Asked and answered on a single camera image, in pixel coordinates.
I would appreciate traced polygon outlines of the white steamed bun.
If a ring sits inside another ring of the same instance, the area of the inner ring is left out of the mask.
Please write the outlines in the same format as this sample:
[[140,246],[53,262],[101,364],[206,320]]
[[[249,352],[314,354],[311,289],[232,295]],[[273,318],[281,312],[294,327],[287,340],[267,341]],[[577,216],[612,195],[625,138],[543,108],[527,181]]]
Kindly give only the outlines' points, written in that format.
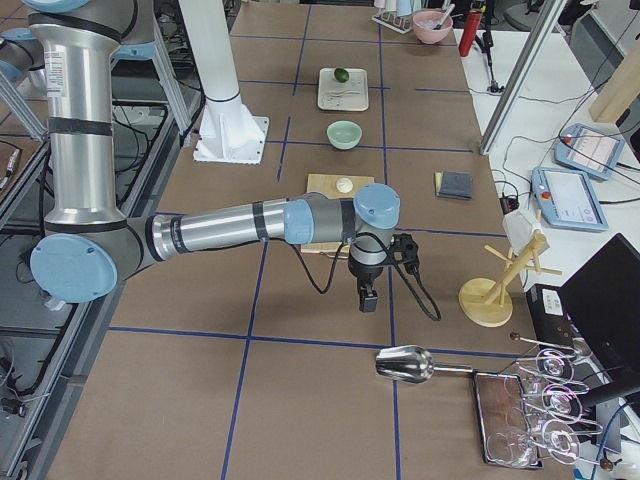
[[348,177],[341,177],[336,180],[335,188],[340,193],[350,193],[354,189],[354,183]]

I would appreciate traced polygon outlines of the light green bowl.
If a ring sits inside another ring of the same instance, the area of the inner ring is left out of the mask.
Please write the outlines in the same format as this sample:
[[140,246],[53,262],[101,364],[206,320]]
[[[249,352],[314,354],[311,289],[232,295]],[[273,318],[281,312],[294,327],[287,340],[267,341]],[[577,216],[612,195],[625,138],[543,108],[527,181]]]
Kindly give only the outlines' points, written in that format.
[[359,145],[363,132],[352,121],[341,120],[331,123],[326,129],[329,143],[338,150],[350,150]]

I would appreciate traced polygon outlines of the pink mixing bowl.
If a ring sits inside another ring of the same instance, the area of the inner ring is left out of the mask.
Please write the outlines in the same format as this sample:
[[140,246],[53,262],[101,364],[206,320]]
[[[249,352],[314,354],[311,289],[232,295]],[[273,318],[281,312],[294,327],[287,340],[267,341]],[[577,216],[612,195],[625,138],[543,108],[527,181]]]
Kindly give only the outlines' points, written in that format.
[[443,40],[453,27],[453,20],[447,17],[441,21],[443,13],[433,10],[417,12],[413,15],[412,26],[415,36],[424,44],[435,44]]

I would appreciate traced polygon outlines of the steel scoop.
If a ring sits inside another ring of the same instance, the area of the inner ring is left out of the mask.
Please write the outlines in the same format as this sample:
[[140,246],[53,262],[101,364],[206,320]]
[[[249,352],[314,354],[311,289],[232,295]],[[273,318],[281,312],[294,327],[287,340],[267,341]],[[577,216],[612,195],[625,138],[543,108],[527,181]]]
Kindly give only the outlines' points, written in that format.
[[376,372],[386,378],[409,384],[421,384],[435,373],[470,375],[469,365],[440,363],[424,347],[404,345],[381,349],[375,358]]

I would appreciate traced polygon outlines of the wooden mug tree stand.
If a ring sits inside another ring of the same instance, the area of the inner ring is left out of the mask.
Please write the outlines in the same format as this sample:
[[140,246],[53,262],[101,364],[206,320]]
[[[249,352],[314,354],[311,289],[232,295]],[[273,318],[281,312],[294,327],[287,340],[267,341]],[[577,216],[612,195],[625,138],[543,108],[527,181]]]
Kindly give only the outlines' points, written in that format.
[[458,302],[464,314],[474,323],[484,327],[500,327],[513,314],[513,302],[507,292],[508,285],[521,271],[534,271],[561,275],[562,271],[541,266],[540,255],[549,247],[546,235],[536,229],[519,254],[512,247],[502,254],[490,245],[484,249],[505,263],[502,276],[498,280],[474,278],[462,285]]

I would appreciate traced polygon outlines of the bamboo cutting board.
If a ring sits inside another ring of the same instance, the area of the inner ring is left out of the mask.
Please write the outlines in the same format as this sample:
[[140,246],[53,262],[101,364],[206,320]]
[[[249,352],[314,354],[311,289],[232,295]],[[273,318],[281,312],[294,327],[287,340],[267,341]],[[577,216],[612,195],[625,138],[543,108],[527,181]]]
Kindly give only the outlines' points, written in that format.
[[[354,189],[350,193],[340,193],[335,188],[335,182],[341,177],[348,177],[354,183]],[[325,195],[329,199],[354,198],[356,193],[364,186],[373,183],[374,177],[356,175],[330,175],[311,173],[307,177],[307,192],[316,192]],[[303,253],[334,255],[339,248],[339,242],[314,243],[302,245]]]

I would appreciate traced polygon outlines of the grey yellow folded cloth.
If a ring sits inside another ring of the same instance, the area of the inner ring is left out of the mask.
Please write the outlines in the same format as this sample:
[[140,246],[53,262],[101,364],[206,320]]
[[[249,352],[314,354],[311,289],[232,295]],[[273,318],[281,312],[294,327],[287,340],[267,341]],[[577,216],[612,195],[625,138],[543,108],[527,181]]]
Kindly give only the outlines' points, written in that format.
[[459,200],[473,198],[473,178],[466,172],[436,171],[434,186],[437,197]]

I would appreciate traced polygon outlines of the white cup on stand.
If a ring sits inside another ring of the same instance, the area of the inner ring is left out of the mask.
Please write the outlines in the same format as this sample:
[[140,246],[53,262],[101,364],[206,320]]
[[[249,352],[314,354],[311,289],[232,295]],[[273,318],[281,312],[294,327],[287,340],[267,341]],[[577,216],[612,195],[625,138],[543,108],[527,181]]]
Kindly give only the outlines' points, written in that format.
[[514,210],[503,217],[503,228],[513,252],[519,255],[528,245],[536,230],[541,230],[540,221],[528,210]]

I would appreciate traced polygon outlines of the dark tray with glass rack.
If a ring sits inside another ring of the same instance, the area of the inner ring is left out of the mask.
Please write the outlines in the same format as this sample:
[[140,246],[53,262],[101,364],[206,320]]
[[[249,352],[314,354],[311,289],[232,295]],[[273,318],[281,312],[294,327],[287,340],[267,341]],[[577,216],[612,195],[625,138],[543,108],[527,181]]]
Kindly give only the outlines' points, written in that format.
[[576,376],[591,350],[581,338],[530,344],[502,370],[472,374],[484,462],[521,470],[539,470],[546,459],[572,465],[580,440],[604,431],[582,404],[590,387]]

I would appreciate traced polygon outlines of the cream bear print tray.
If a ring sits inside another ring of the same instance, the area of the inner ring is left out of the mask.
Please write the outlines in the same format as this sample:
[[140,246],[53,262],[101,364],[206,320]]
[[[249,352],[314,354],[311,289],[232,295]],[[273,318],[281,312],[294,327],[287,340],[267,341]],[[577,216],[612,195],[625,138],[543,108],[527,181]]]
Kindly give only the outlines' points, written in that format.
[[369,108],[368,76],[364,69],[347,68],[349,79],[338,81],[334,68],[319,71],[317,106],[326,111],[363,112]]

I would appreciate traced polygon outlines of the near blue teach pendant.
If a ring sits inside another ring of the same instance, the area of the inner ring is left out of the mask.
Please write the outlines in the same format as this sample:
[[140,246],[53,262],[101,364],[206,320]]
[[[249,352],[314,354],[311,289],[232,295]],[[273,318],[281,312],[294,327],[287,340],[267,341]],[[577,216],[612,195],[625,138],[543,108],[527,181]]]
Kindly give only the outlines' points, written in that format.
[[534,198],[545,220],[561,229],[605,232],[609,225],[585,172],[535,167]]

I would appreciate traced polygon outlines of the blue teach pendant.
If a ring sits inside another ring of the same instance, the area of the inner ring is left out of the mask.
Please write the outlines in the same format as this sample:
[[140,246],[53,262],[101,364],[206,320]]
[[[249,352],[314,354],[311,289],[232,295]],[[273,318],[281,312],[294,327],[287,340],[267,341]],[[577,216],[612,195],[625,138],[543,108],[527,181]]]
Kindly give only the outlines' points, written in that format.
[[545,220],[561,229],[605,232],[609,225],[585,172],[535,167],[534,198]]
[[559,165],[605,181],[611,178],[625,145],[620,135],[606,134],[576,123],[560,133],[554,156]]

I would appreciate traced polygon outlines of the green lime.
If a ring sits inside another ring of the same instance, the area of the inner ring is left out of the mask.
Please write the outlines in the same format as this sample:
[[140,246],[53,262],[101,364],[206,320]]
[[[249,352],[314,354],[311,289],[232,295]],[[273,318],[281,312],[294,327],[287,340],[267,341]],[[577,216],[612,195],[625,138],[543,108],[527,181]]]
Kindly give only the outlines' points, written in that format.
[[334,79],[339,83],[346,83],[350,79],[350,74],[346,69],[336,68],[333,71]]

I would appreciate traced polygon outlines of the black monitor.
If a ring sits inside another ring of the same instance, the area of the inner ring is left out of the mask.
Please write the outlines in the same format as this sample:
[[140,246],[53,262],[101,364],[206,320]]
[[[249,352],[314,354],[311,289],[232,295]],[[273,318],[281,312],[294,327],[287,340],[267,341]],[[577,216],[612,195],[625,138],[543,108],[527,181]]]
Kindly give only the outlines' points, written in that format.
[[560,288],[563,308],[606,367],[639,371],[639,252],[618,233]]

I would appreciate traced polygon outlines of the far blue teach pendant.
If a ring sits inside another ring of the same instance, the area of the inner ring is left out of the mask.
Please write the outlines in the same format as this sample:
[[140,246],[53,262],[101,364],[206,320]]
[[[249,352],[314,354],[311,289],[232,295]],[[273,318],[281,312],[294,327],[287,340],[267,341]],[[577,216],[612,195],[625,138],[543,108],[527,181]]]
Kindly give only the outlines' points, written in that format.
[[560,133],[554,156],[559,165],[605,181],[611,178],[625,145],[620,135],[606,134],[576,123]]

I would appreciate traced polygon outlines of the dish rack with cups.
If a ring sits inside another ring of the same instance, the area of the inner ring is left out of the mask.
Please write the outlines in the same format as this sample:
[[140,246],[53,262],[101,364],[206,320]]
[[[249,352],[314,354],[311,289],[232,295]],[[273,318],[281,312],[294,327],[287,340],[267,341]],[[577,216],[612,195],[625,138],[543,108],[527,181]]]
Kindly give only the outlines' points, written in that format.
[[406,34],[412,30],[412,17],[424,7],[423,0],[375,0],[377,12],[371,20],[394,32]]

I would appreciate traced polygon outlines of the red bottle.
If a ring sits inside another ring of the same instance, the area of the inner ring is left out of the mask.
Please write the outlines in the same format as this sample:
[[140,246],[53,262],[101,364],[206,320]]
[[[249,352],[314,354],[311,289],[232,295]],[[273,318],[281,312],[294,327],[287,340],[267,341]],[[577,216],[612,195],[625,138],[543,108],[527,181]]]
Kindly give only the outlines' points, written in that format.
[[475,42],[475,37],[479,29],[482,17],[483,11],[481,9],[471,9],[468,12],[463,28],[463,33],[458,45],[459,55],[461,57],[468,56],[472,45]]

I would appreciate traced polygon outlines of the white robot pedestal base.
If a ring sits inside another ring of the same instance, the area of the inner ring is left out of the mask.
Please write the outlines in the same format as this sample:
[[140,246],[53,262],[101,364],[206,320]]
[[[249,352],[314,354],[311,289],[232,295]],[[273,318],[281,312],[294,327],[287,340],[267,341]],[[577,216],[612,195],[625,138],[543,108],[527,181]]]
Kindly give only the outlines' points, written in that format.
[[179,3],[205,97],[194,150],[198,162],[261,162],[269,119],[244,104],[221,1]]

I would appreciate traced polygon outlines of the aluminium frame post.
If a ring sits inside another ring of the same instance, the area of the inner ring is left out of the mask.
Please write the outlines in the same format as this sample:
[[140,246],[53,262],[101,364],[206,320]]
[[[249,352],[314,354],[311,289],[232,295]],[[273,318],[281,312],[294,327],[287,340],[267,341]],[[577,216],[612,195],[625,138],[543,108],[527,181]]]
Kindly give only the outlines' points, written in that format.
[[514,69],[507,81],[505,90],[485,129],[479,145],[480,154],[488,155],[490,153],[501,130],[506,126],[506,121],[518,99],[529,71],[544,46],[547,37],[553,31],[566,3],[566,0],[546,1],[544,3],[540,16],[527,37]]

